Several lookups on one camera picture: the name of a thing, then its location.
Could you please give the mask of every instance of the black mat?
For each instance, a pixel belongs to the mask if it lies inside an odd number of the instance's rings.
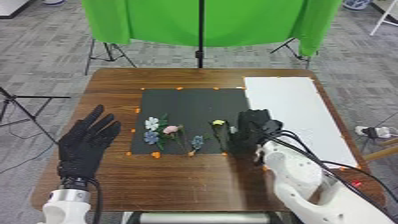
[[[145,142],[147,120],[150,117],[163,118],[170,115],[170,125],[184,125],[187,133],[189,150],[196,135],[209,134],[212,139],[205,141],[198,153],[221,153],[221,144],[214,137],[210,122],[228,120],[237,126],[239,113],[248,111],[248,98],[242,89],[171,89],[147,90],[143,93],[141,114],[136,124],[134,154],[152,154],[159,150],[157,145]],[[186,154],[177,141],[166,143],[164,154]]]

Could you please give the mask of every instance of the green backdrop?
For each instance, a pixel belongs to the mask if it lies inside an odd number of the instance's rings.
[[[84,0],[93,36],[198,46],[200,0]],[[207,0],[205,46],[301,40],[301,55],[319,50],[342,0]]]

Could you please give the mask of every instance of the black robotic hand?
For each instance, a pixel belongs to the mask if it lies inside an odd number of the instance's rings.
[[[59,176],[61,178],[95,178],[104,152],[122,132],[122,122],[115,114],[97,122],[104,113],[99,105],[59,141]]]

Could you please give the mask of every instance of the robot wrist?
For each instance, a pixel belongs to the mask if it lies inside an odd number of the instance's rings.
[[[63,177],[59,189],[75,189],[75,190],[90,191],[86,178]]]

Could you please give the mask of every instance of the gray carpet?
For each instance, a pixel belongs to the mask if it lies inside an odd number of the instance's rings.
[[[314,59],[312,70],[322,80],[346,124],[378,125],[398,111],[398,28],[385,25],[378,36],[370,37],[381,14],[369,8],[365,12],[340,10],[333,29]],[[47,7],[42,1],[31,5],[13,20],[0,20],[0,85],[24,95],[68,95],[72,100],[56,100],[43,112],[40,122],[59,137],[70,120],[90,77],[83,76],[90,50],[91,32],[79,0],[61,7]],[[287,49],[269,54],[278,44],[216,48],[207,50],[205,66],[210,68],[303,68]],[[123,46],[139,67],[196,67],[193,47],[134,41]],[[91,72],[100,67],[127,67],[116,63],[93,63]],[[35,111],[42,100],[26,100]],[[8,119],[22,117],[13,107]],[[386,122],[398,127],[398,116]],[[15,125],[13,133],[29,137],[38,133],[33,124]],[[0,171],[31,158],[51,146],[43,135],[20,139],[10,129],[0,129]],[[0,223],[26,224],[43,220],[42,212],[31,207],[31,194],[47,166],[52,150],[20,168],[0,174]],[[381,148],[369,144],[363,153]],[[370,163],[374,174],[386,181],[398,194],[398,155]],[[398,216],[398,206],[392,200],[388,209]],[[118,223],[120,214],[106,215],[104,223]]]

